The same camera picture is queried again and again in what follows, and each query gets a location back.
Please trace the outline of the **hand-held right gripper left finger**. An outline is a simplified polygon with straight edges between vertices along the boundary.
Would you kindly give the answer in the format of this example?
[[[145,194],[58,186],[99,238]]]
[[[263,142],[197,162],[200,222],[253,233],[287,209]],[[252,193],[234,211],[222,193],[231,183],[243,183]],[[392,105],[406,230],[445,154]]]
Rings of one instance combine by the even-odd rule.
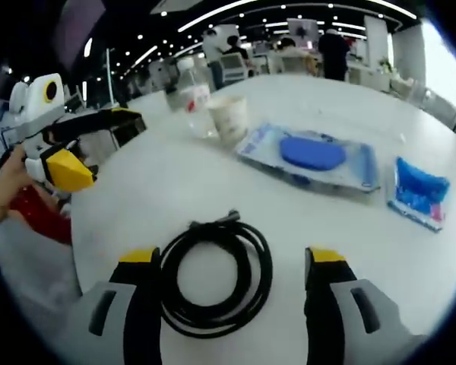
[[[131,251],[71,308],[64,363],[161,364],[160,327],[160,249]]]

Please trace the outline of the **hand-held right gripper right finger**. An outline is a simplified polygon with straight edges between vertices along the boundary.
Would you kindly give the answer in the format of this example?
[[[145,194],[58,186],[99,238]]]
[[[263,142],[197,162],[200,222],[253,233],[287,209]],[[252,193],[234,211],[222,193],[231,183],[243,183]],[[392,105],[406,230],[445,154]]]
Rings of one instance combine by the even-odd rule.
[[[403,364],[426,340],[402,323],[390,297],[358,279],[335,251],[306,248],[305,289],[309,364]]]

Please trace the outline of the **person's left hand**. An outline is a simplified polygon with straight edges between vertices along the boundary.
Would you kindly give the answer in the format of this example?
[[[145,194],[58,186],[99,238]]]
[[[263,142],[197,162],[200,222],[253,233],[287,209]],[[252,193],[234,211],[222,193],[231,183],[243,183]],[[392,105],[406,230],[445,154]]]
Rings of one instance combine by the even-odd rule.
[[[33,183],[25,167],[25,156],[23,146],[16,145],[0,169],[0,218],[6,215],[9,205],[19,191]]]

